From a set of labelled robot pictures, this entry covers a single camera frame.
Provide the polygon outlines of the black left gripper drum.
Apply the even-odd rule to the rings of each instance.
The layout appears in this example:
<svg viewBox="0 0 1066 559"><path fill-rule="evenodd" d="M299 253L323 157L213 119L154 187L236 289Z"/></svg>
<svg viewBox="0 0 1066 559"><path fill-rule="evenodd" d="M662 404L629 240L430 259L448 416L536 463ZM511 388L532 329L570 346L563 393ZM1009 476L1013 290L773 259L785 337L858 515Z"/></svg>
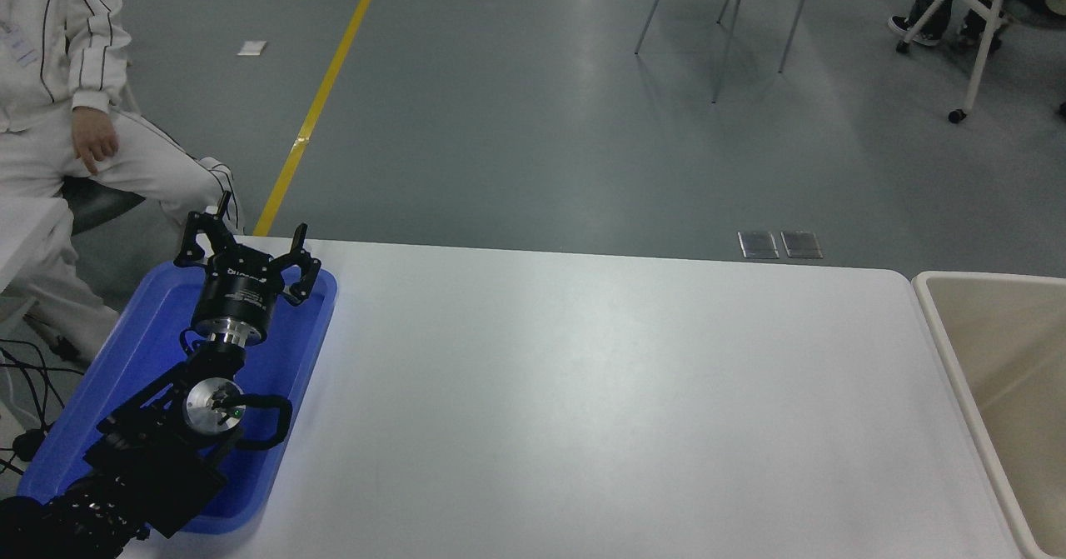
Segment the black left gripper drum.
<svg viewBox="0 0 1066 559"><path fill-rule="evenodd" d="M282 289L281 271L271 266L273 260L259 251L227 251L210 257L192 328L206 331L210 323L230 319L254 331L266 331Z"/></svg>

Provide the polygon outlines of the person's hand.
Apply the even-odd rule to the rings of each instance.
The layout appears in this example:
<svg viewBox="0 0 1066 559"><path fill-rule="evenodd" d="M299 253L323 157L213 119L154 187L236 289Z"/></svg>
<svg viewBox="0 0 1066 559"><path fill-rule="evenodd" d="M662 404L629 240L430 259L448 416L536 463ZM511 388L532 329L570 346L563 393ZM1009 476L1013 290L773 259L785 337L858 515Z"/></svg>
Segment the person's hand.
<svg viewBox="0 0 1066 559"><path fill-rule="evenodd" d="M70 112L70 137L75 157L91 176L99 173L99 164L111 159L119 148L117 130L109 112L94 107L74 107Z"/></svg>

